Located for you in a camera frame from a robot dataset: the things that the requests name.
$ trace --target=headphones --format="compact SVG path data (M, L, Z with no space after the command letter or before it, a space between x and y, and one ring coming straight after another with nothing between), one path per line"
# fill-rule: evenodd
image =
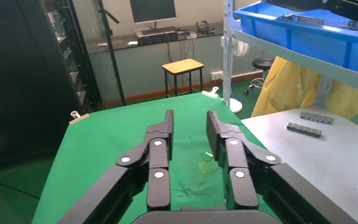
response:
M214 34L215 28L208 26L208 22L206 20L203 20L200 22L196 22L195 25L198 28L198 32L202 34Z

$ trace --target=white shelf post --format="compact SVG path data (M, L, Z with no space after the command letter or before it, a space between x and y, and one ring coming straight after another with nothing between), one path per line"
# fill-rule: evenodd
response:
M233 68L233 39L230 28L230 20L233 19L233 0L224 0L223 100L227 106L230 106Z

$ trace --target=green table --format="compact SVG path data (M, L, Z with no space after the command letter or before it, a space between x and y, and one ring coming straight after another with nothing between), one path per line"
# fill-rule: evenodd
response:
M170 162L172 210L182 205L224 205L221 169L206 156L211 152L206 135L208 110L220 120L238 125L253 143L261 143L220 98L201 93L150 101L90 114L69 125L36 209L34 224L57 222L87 189L115 163L116 158L140 143L146 127L164 120L174 110L173 158ZM131 223L146 213L146 189L134 197L120 223ZM273 214L259 197L259 210Z

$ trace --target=yellow raincoat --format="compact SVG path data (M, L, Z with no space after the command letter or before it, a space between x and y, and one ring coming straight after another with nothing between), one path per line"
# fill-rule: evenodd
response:
M312 105L319 80L320 74L276 57L252 117ZM326 106L342 117L351 119L358 113L358 89L334 80Z

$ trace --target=keyboard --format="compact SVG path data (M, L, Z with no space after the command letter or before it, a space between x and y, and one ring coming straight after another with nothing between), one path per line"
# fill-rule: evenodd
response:
M142 34L149 35L149 34L157 34L157 33L169 32L169 31L176 31L176 30L177 30L176 27L170 26L170 27L162 27L158 29L143 30Z

